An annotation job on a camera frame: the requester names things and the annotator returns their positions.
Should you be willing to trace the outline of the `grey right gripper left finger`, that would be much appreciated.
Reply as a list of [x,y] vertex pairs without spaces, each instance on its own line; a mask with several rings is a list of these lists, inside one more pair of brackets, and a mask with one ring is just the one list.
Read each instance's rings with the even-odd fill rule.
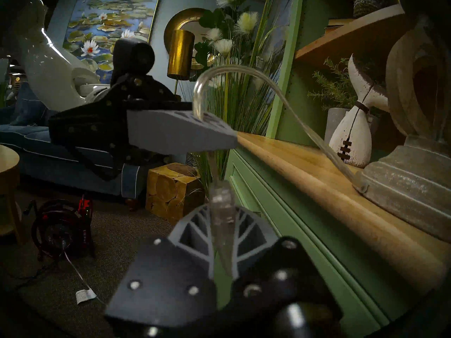
[[206,273],[214,278],[214,247],[212,242],[209,205],[195,208],[180,219],[172,229],[168,240],[187,253]]

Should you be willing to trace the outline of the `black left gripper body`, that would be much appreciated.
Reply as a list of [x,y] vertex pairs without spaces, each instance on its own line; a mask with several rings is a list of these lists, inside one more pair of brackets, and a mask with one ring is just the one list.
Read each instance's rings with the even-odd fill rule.
[[[79,163],[104,181],[115,179],[123,164],[136,166],[163,161],[162,154],[129,143],[127,110],[183,110],[184,103],[152,76],[126,73],[99,100],[53,115],[51,142],[63,146]],[[96,166],[79,148],[108,152],[110,170]]]

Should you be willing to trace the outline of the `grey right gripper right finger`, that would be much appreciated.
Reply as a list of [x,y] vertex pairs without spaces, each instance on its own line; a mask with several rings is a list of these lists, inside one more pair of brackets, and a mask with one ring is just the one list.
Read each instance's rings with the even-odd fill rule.
[[254,212],[236,206],[232,278],[238,279],[251,268],[278,240],[272,225]]

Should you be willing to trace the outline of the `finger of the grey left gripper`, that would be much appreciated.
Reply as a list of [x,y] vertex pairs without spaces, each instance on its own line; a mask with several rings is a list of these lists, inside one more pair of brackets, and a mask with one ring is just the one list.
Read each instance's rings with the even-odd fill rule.
[[128,110],[129,143],[163,155],[230,150],[238,145],[237,133],[219,117],[192,111]]

